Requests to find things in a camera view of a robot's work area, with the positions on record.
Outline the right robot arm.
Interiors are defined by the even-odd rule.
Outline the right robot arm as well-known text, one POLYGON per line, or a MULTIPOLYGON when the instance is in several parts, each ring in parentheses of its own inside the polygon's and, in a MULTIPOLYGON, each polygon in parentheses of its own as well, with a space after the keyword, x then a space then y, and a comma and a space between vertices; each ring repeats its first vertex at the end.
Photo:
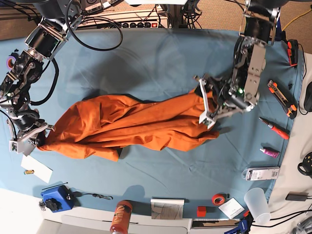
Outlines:
POLYGON ((82 20, 79 0, 37 0, 33 5, 42 15, 41 21, 25 41, 28 49, 16 58, 0 85, 0 111, 8 117, 14 151, 24 142, 42 146, 45 131, 53 130, 31 107, 44 104, 52 96, 59 77, 55 55, 82 20), (31 101, 29 89, 44 73, 45 59, 54 66, 53 83, 44 99, 31 101))

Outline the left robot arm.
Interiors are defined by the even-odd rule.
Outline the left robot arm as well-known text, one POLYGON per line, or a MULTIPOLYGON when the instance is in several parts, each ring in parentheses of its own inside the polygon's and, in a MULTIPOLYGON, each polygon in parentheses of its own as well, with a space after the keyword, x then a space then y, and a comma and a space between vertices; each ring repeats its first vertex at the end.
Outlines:
POLYGON ((239 31, 234 47, 232 71, 218 78, 195 77, 204 103, 199 123, 211 126, 219 118, 249 112, 257 105, 266 47, 274 44, 282 5, 279 0, 245 2, 245 29, 239 31))

